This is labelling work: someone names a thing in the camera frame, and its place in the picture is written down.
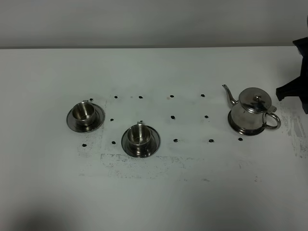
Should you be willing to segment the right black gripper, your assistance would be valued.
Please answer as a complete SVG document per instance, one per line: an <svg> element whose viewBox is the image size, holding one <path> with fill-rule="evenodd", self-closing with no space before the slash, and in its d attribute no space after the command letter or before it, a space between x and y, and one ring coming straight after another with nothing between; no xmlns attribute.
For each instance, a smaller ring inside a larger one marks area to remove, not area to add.
<svg viewBox="0 0 308 231"><path fill-rule="evenodd" d="M293 44L302 56L300 76L277 88L276 96L279 101L285 97L299 97L305 114L308 114L308 38L294 40Z"/></svg>

